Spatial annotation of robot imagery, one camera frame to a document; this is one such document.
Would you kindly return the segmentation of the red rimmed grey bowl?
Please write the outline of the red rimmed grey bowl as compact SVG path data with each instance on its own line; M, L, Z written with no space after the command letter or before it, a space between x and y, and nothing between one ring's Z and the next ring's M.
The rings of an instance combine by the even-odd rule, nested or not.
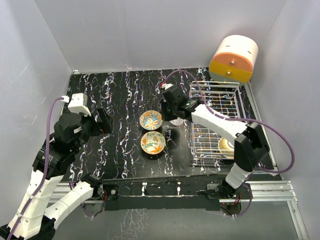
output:
M170 120L169 122L170 122L173 126L178 127L178 126L180 126L180 125L182 125L182 124L184 123L184 120L178 117L177 119Z

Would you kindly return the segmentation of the yellow dotted bowl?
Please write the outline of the yellow dotted bowl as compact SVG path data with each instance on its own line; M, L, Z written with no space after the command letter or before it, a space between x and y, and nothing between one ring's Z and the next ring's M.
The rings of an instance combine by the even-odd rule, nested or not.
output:
M234 146L223 137L218 141L218 150L224 157L228 159L234 158Z

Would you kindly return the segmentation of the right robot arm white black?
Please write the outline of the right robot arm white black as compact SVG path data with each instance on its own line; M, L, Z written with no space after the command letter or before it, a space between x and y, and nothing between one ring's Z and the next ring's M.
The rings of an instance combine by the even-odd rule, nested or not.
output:
M229 118L206 102L204 96L188 97L180 86L161 85L161 110L165 121L178 118L208 128L226 139L234 147L233 166L225 179L209 195L233 199L241 192L241 185L255 171L270 151L262 126L247 120Z

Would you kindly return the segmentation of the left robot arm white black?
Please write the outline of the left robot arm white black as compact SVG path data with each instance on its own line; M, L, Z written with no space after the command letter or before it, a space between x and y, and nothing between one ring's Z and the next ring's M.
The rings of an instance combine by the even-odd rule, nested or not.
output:
M85 175L65 196L49 206L49 201L76 154L89 138L110 134L113 118L103 107L98 118L83 113L64 113L48 134L32 165L31 178L16 214L1 226L4 240L51 240L62 221L88 199L103 195L102 181Z

